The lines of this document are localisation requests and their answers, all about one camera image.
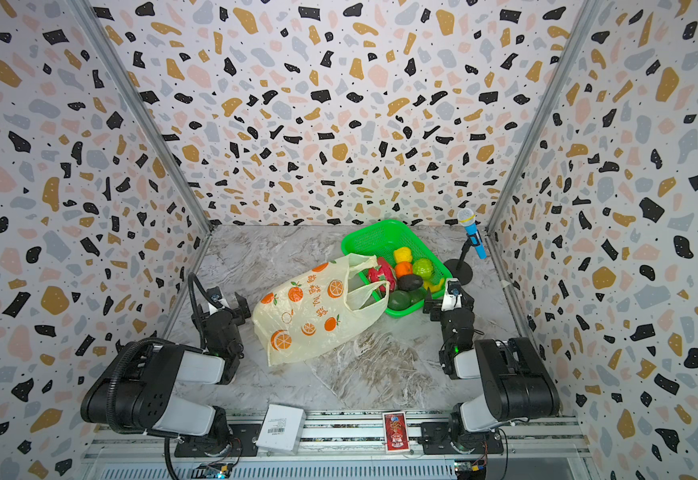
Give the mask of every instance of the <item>terrazzo wallpaper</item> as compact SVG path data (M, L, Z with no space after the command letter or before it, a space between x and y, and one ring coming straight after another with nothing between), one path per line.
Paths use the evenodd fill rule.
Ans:
M66 4L0 0L0 480L74 478L83 395L200 241Z
M580 2L93 4L211 222L442 225L492 213Z
M698 2L603 2L496 238L602 478L698 479Z

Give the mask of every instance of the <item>microphone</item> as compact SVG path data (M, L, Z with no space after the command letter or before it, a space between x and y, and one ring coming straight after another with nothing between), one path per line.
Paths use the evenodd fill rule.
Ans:
M477 251L479 258L487 258L485 246L483 246L483 239L480 238L477 225L474 223L474 211L470 208L462 208L459 210L457 218L458 223L467 230L469 241L471 241L472 246L474 246L474 250Z

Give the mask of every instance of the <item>green basket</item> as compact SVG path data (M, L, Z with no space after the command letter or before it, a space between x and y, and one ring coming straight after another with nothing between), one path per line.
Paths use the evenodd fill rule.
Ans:
M443 263L423 244L421 239L413 233L408 225L403 224L399 220L384 220L346 235L341 242L341 251L344 252L344 255L360 254L382 256L393 268L395 265L394 251L403 246L407 246L411 249L411 252L413 252L413 261L420 258L428 258L432 261L434 265L434 274L429 280L431 283L437 284L440 282L441 278L452 278L450 271ZM360 272L359 275L366 285L370 283L365 272ZM445 288L443 287L439 292L432 293L432 298L440 298L444 294ZM377 292L373 292L373 297L376 300L381 299L381 296ZM392 310L391 308L387 308L387 314L395 318L400 318L405 315L410 315L421 307L423 307L423 300L413 303L406 310Z

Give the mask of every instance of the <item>marble tabletop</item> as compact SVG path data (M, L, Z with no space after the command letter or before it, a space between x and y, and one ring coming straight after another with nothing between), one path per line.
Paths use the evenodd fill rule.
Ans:
M198 277L205 288L237 292L251 309L273 287L342 256L341 240L359 226L219 226ZM416 235L444 261L458 257L465 240L460 226L414 226ZM490 257L467 255L474 279L465 287L474 297L475 328L484 338L517 336ZM199 345L189 300L181 306L168 338ZM245 358L228 386L178 384L175 393L193 402L229 410L266 410L282 403L307 410L450 410L482 392L479 381L451 380L440 369L440 325L420 310L400 319L386 314L353 340L305 362L269 367L266 351L250 320L240 327Z

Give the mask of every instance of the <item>white plastic bag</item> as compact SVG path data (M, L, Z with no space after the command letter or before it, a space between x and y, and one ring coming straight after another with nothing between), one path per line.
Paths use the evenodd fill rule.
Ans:
M379 286L346 292L349 279L378 267L375 256L349 254L282 283L253 311L253 325L267 351L269 366L322 355L373 325L387 308L388 296L362 307Z

